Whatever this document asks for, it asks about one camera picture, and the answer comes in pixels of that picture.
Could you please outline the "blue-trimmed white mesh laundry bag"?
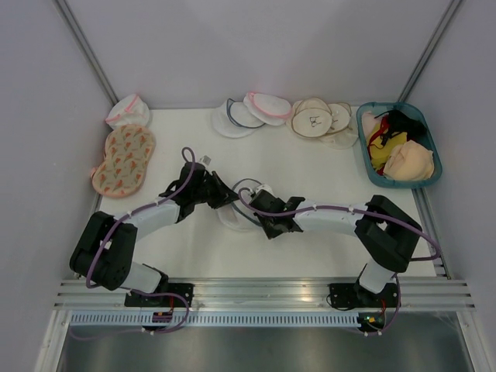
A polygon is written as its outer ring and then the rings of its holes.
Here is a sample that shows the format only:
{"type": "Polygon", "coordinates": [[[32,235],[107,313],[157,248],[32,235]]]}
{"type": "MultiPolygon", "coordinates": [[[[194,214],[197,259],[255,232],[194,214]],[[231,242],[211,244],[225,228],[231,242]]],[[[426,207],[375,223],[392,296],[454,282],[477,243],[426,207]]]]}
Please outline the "blue-trimmed white mesh laundry bag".
{"type": "MultiPolygon", "coordinates": [[[[232,186],[232,190],[236,194],[240,188],[249,188],[255,191],[261,185],[262,183],[256,179],[243,178],[232,186]]],[[[259,219],[239,200],[219,208],[216,212],[220,222],[230,229],[247,232],[262,228],[259,219]]]]}

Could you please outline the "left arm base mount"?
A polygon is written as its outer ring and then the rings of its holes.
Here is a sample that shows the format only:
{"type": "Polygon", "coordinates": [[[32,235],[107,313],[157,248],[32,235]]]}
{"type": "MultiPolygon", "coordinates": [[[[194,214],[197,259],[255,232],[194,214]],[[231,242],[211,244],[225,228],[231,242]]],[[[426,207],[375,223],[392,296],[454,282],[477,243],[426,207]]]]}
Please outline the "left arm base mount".
{"type": "Polygon", "coordinates": [[[127,308],[186,308],[191,306],[194,289],[192,283],[168,283],[152,294],[131,291],[124,305],[127,308]]]}

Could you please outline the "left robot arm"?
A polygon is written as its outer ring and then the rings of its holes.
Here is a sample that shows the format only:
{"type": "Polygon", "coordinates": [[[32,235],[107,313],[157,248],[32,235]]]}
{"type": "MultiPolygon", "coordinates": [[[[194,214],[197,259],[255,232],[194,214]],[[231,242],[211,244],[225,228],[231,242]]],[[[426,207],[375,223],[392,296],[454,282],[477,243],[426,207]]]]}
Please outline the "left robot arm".
{"type": "Polygon", "coordinates": [[[167,226],[185,220],[197,205],[218,209],[238,199],[216,172],[187,162],[180,177],[151,201],[120,217],[91,215],[69,261],[70,269],[86,279],[88,288],[138,291],[153,307],[169,298],[167,275],[133,260],[136,243],[167,226]]]}

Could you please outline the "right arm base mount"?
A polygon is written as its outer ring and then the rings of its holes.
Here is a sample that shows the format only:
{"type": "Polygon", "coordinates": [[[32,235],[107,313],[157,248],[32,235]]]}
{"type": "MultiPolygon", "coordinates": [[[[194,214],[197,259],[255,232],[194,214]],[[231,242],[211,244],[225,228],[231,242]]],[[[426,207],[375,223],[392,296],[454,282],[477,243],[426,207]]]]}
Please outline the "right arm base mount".
{"type": "Polygon", "coordinates": [[[331,283],[328,289],[325,301],[335,310],[351,311],[356,308],[369,308],[374,304],[372,297],[358,284],[331,283]]]}

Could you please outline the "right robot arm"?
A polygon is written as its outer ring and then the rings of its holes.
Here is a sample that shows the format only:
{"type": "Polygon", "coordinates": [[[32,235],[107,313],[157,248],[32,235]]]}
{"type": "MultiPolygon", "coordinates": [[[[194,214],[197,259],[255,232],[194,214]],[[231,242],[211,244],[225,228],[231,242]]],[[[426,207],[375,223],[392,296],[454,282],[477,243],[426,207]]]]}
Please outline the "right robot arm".
{"type": "Polygon", "coordinates": [[[422,227],[390,199],[375,195],[358,205],[323,205],[293,196],[287,201],[259,190],[246,207],[258,218],[268,239],[283,233],[330,230],[358,239],[370,259],[348,286],[345,298],[332,298],[339,310],[395,306],[391,297],[394,275],[412,261],[422,227]]]}

